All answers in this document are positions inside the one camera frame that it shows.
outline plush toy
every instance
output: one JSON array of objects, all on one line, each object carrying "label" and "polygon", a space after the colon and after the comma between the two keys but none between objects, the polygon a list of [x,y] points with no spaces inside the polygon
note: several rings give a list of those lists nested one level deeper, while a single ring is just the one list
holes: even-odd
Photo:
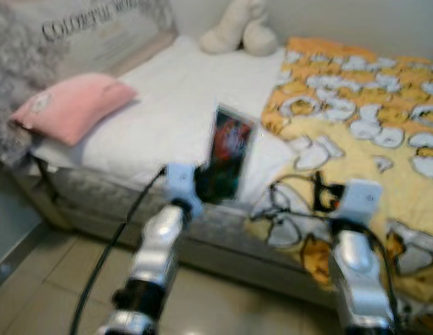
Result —
[{"label": "plush toy", "polygon": [[240,42],[254,56],[273,54],[279,45],[267,26],[265,0],[233,0],[220,23],[200,39],[201,49],[210,54],[235,51]]}]

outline white bedsheet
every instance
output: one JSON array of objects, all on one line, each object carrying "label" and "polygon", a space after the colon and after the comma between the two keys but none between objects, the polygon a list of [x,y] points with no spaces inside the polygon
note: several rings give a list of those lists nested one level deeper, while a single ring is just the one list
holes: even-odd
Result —
[{"label": "white bedsheet", "polygon": [[[203,163],[216,103],[260,120],[284,50],[256,58],[241,52],[211,56],[179,37],[171,47],[121,77],[138,101],[98,124],[77,146],[46,139],[33,151],[52,167],[88,168],[140,188],[169,162]],[[251,202],[293,155],[259,127],[239,200]]]}]

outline pink pillow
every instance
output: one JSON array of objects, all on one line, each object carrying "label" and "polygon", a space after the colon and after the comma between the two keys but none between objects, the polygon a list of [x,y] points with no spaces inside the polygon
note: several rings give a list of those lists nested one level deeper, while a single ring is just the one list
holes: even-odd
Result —
[{"label": "pink pillow", "polygon": [[26,129],[76,145],[102,118],[131,101],[136,91],[115,78],[88,73],[31,97],[10,117]]}]

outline yellow patterned blanket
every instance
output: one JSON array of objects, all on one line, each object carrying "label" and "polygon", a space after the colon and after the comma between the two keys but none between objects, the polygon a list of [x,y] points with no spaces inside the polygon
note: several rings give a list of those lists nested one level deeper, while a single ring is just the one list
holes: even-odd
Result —
[{"label": "yellow patterned blanket", "polygon": [[[395,266],[399,307],[407,322],[433,330],[433,63],[292,38],[262,124],[295,153],[282,175],[320,171],[328,184],[365,178],[383,186],[372,229]],[[319,210],[308,181],[280,185],[280,201],[291,209]],[[270,202],[266,196],[254,212]],[[317,203],[333,205],[332,195],[318,195]],[[246,228],[329,288],[325,223],[274,220],[248,221]]]}]

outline white wall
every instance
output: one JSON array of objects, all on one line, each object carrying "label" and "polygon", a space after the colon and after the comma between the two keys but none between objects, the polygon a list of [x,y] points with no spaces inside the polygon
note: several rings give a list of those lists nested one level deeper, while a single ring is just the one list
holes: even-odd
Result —
[{"label": "white wall", "polygon": [[[266,0],[272,28],[289,36],[318,36],[380,54],[433,59],[433,0]],[[171,0],[182,34],[199,37],[230,0]]]},{"label": "white wall", "polygon": [[0,262],[40,222],[38,213],[0,171]]}]

